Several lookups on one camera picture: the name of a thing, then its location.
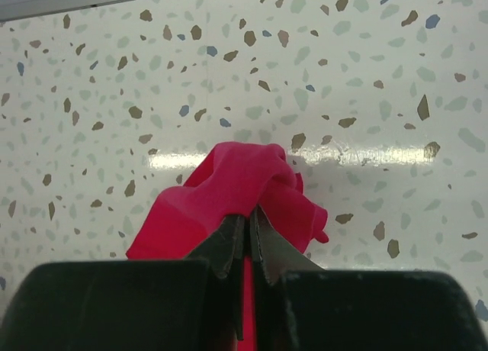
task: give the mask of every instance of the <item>terrazzo floor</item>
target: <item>terrazzo floor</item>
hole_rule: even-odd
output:
[[[139,0],[0,25],[0,311],[123,259],[220,141],[279,143],[325,268],[437,269],[488,330],[486,0]]]

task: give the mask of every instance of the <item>cloth fold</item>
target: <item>cloth fold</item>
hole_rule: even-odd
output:
[[[180,259],[213,233],[228,214],[249,216],[260,204],[274,228],[302,253],[323,232],[327,211],[303,196],[303,180],[276,144],[217,144],[183,186],[159,194],[127,251],[129,259]],[[246,264],[245,283],[252,274]],[[244,337],[254,349],[252,288],[245,286]]]

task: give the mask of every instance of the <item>terrazzo surface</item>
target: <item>terrazzo surface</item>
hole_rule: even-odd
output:
[[[123,259],[220,141],[279,143],[325,268],[437,269],[488,330],[486,0],[139,0],[0,27],[0,311]]]

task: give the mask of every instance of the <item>brown speckle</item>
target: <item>brown speckle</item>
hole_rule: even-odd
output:
[[[280,40],[282,47],[286,48],[286,46],[288,45],[288,40],[290,39],[290,35],[287,31],[280,30],[278,32],[278,39]]]
[[[207,113],[207,109],[206,108],[201,109],[197,113],[195,113],[195,116],[194,117],[195,117],[196,122],[200,122],[201,116],[203,116],[206,113]]]
[[[145,10],[142,13],[140,13],[139,18],[141,21],[152,21],[153,20],[153,15],[149,10]]]
[[[66,14],[63,18],[64,29],[68,29],[70,24],[71,24],[71,19],[70,19],[69,15]]]
[[[384,222],[380,221],[378,225],[373,230],[373,235],[379,241],[384,239]]]
[[[254,35],[254,31],[247,31],[244,33],[244,42],[249,46],[254,46],[256,43],[256,36]]]
[[[29,42],[29,44],[33,47],[33,48],[39,48],[40,46],[40,40],[33,40],[31,42]]]
[[[343,118],[339,120],[339,126],[342,128],[348,128],[356,122],[356,117]]]
[[[425,94],[420,100],[419,107],[417,107],[417,113],[422,121],[430,117],[429,103],[427,102],[427,95]]]
[[[16,206],[17,206],[17,201],[13,200],[8,206],[8,216],[14,217]]]
[[[96,131],[96,130],[101,130],[102,128],[104,128],[104,124],[100,121],[97,121],[95,122],[91,130]]]
[[[439,150],[441,149],[441,146],[436,143],[435,141],[432,141],[431,143],[428,143],[424,147],[424,157],[427,159],[430,158],[435,158]]]
[[[406,25],[413,23],[414,21],[417,20],[418,17],[419,15],[417,14],[417,12],[415,10],[412,10],[409,16],[404,21],[402,21],[402,27],[405,27]]]
[[[135,105],[129,108],[129,114],[132,118],[136,118],[137,120],[143,116],[143,112]]]
[[[126,65],[127,65],[127,58],[125,56],[122,56],[120,58],[119,66],[117,67],[117,70],[122,70]]]
[[[454,78],[457,82],[463,82],[464,80],[466,80],[466,76],[464,74],[460,74],[459,72],[456,72],[454,74]]]
[[[78,56],[81,55],[82,51],[85,47],[86,47],[86,43],[82,43],[78,47],[76,47],[76,50],[75,50],[76,55],[78,55]]]
[[[337,11],[343,11],[348,6],[349,0],[338,0],[335,4]]]
[[[468,234],[463,234],[461,235],[464,239],[473,239],[473,238],[476,238],[478,236],[478,233],[468,233]]]
[[[322,145],[327,145],[332,141],[332,135],[326,135],[322,138]]]
[[[153,138],[152,134],[141,135],[141,136],[139,136],[139,142],[140,143],[148,143],[151,141],[152,138]]]
[[[56,208],[54,207],[54,202],[50,202],[48,205],[47,205],[47,208],[49,210],[49,218],[50,220],[53,219],[54,217],[54,213],[56,212]]]
[[[91,208],[99,208],[100,206],[101,206],[101,201],[98,199],[94,200],[90,205]]]
[[[320,10],[329,15],[329,7],[327,5],[320,6]]]
[[[71,101],[69,100],[69,98],[66,98],[64,100],[63,105],[64,105],[64,111],[66,113],[68,113],[69,111],[71,111]]]
[[[269,88],[268,83],[267,83],[267,82],[265,82],[264,80],[259,80],[258,85],[259,85],[260,87],[262,87],[264,90],[267,90],[268,92],[270,92],[270,91],[271,91],[271,90],[270,90],[270,88]]]
[[[398,240],[392,239],[388,242],[388,254],[391,258],[397,258],[400,254],[400,245]]]
[[[191,33],[191,38],[193,38],[193,40],[201,39],[201,28],[198,27],[197,25],[193,26],[190,33]]]
[[[2,95],[2,107],[7,104],[8,100],[10,99],[10,93],[3,93]]]
[[[239,53],[238,50],[228,52],[225,55],[223,55],[223,59],[226,60],[228,63],[232,60],[234,60],[237,56],[237,53]]]
[[[307,137],[303,132],[301,134],[294,135],[291,138],[291,149],[293,151],[299,150],[303,146],[303,143],[305,142],[306,139]]]
[[[340,214],[335,217],[335,221],[337,221],[339,224],[345,224],[351,221],[353,216],[354,214]]]
[[[73,126],[76,126],[76,124],[78,123],[78,120],[79,120],[79,113],[77,111],[73,111],[73,113],[71,115],[71,119],[73,122]]]
[[[49,185],[51,183],[51,174],[46,174],[43,178],[43,184]]]
[[[376,82],[373,83],[373,86],[375,88],[378,88],[378,89],[383,89],[384,88],[384,84],[381,80],[377,80]]]
[[[134,192],[136,191],[136,182],[132,179],[127,187],[125,188],[124,194],[125,197],[134,196]]]
[[[165,40],[171,40],[173,38],[173,35],[171,33],[171,29],[169,29],[168,25],[165,25],[165,29],[162,30],[162,37]]]

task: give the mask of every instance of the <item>red cloth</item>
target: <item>red cloth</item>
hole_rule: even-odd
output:
[[[274,228],[302,253],[323,232],[327,211],[303,196],[303,181],[276,144],[219,143],[182,187],[161,192],[127,251],[129,259],[180,259],[214,232],[228,214],[249,216],[260,204]],[[252,274],[245,265],[244,338],[255,349]]]

